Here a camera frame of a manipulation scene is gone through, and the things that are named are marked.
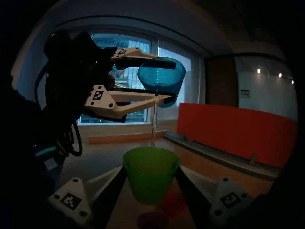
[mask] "orange wall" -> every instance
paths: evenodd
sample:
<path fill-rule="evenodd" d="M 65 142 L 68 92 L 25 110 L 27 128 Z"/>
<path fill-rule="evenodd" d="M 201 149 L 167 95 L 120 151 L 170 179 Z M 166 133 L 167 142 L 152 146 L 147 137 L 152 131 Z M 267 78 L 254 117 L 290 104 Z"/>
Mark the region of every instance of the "orange wall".
<path fill-rule="evenodd" d="M 297 135 L 297 122 L 262 111 L 181 103 L 177 134 L 228 153 L 283 167 Z"/>

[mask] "blue cup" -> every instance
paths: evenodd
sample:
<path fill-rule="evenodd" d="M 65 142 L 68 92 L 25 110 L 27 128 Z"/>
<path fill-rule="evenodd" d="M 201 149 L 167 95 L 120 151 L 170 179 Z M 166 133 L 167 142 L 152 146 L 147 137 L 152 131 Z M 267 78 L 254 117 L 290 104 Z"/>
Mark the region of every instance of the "blue cup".
<path fill-rule="evenodd" d="M 138 70 L 138 78 L 146 90 L 171 92 L 175 94 L 175 101 L 160 104 L 159 107 L 169 107 L 176 102 L 184 76 L 185 68 L 183 64 L 169 57 L 150 59 L 144 62 Z"/>

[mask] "water stream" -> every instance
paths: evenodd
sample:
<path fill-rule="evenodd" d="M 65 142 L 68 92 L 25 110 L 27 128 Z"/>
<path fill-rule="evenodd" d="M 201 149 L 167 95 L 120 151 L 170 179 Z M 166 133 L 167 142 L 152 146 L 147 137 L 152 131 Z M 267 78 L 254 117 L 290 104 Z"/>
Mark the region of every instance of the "water stream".
<path fill-rule="evenodd" d="M 150 146 L 154 147 L 155 146 L 155 130 L 157 128 L 157 108 L 158 108 L 158 104 L 154 105 L 154 117 L 152 120 L 152 130 L 151 130 L 151 142 L 150 142 Z"/>

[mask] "window sill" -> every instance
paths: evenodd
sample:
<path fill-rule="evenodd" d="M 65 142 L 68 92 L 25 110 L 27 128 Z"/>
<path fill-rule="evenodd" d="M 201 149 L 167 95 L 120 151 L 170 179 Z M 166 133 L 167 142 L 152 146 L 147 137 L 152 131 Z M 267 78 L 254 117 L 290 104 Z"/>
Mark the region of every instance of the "window sill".
<path fill-rule="evenodd" d="M 158 124 L 174 124 L 177 123 L 177 119 L 173 120 L 161 120 L 157 122 Z M 143 123 L 80 123 L 79 121 L 77 122 L 78 126 L 143 126 L 147 125 L 150 126 L 150 122 L 143 122 Z"/>
<path fill-rule="evenodd" d="M 149 122 L 143 123 L 80 123 L 77 122 L 78 126 L 134 126 L 134 125 L 151 125 Z"/>

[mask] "green cup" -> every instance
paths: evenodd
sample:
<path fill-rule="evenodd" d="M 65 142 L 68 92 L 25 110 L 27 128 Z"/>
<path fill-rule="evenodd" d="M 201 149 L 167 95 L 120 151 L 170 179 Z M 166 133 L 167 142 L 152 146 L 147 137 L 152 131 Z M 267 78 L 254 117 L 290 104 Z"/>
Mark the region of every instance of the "green cup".
<path fill-rule="evenodd" d="M 180 160 L 169 150 L 141 147 L 123 157 L 133 196 L 145 205 L 159 204 L 173 181 Z"/>

